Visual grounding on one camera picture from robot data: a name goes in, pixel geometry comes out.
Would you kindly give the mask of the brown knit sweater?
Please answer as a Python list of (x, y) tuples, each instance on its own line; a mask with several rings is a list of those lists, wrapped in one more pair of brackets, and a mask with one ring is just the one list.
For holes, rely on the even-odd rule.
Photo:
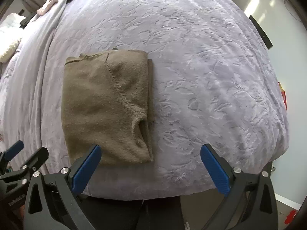
[(102, 149), (102, 165), (152, 161), (152, 70), (141, 50), (113, 49), (66, 60), (61, 121), (71, 161), (94, 144)]

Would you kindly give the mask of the red object on floor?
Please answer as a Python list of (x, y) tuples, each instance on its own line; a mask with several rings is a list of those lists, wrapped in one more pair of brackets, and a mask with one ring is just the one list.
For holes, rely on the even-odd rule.
[(278, 83), (278, 85), (279, 85), (279, 88), (280, 88), (280, 90), (281, 90), (281, 95), (282, 95), (282, 98), (283, 98), (283, 102), (284, 102), (284, 104), (285, 104), (285, 108), (286, 108), (286, 110), (287, 110), (286, 92), (285, 92), (285, 90), (283, 89), (283, 87), (282, 87), (282, 85), (281, 85), (280, 82)]

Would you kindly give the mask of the white knitted pillow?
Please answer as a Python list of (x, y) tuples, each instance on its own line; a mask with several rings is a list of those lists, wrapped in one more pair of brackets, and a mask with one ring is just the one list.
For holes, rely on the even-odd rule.
[(25, 16), (9, 14), (1, 23), (1, 63), (7, 62), (15, 53), (23, 35), (21, 21)]

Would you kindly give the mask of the lavender embossed bed blanket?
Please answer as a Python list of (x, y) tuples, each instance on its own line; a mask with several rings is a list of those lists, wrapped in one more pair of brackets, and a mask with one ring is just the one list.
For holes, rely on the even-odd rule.
[(214, 188), (200, 159), (210, 144), (232, 166), (259, 173), (289, 146), (287, 111), (267, 48), (231, 0), (59, 0), (24, 29), (1, 74), (1, 150), (18, 140), (18, 169), (40, 147), (45, 173), (70, 164), (61, 126), (69, 57), (139, 49), (153, 61), (153, 161), (100, 166), (93, 197), (140, 200)]

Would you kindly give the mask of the black garment on bed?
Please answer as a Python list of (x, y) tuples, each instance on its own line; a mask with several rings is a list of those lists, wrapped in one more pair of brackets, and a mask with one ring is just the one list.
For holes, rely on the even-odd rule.
[(25, 19), (23, 19), (20, 22), (20, 27), (24, 29), (35, 15), (36, 15), (36, 12), (33, 12), (30, 15), (28, 15)]

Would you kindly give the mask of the pink white garment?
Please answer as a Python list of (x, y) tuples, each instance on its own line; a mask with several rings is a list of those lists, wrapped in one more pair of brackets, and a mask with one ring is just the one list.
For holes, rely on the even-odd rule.
[(53, 5), (57, 3), (58, 1), (59, 0), (47, 0), (45, 4), (37, 10), (37, 14), (39, 16), (46, 14), (53, 7)]

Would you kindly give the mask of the wall mounted television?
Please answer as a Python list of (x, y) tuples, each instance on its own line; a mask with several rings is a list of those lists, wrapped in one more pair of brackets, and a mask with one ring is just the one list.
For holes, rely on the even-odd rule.
[(265, 43), (266, 48), (269, 50), (273, 47), (273, 44), (271, 42), (271, 40), (268, 38), (267, 34), (265, 33), (265, 31), (261, 28), (261, 26), (258, 24), (258, 22), (256, 21), (256, 19), (254, 19), (252, 16), (249, 16), (249, 19), (251, 20), (251, 22), (253, 23), (253, 25), (255, 26), (256, 30), (258, 31), (261, 39), (263, 40), (263, 42)]

